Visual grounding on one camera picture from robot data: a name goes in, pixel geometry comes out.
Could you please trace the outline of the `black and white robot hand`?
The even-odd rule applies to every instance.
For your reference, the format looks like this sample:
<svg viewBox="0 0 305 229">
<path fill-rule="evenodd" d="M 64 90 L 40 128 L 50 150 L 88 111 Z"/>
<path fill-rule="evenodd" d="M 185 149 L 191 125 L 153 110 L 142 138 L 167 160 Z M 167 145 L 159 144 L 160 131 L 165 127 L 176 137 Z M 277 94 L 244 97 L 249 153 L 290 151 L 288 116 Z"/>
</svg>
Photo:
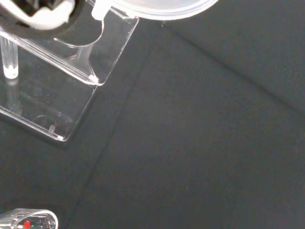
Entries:
<svg viewBox="0 0 305 229">
<path fill-rule="evenodd" d="M 52 39 L 75 25 L 84 5 L 84 0 L 2 0 L 0 29 L 26 39 Z"/>
</svg>

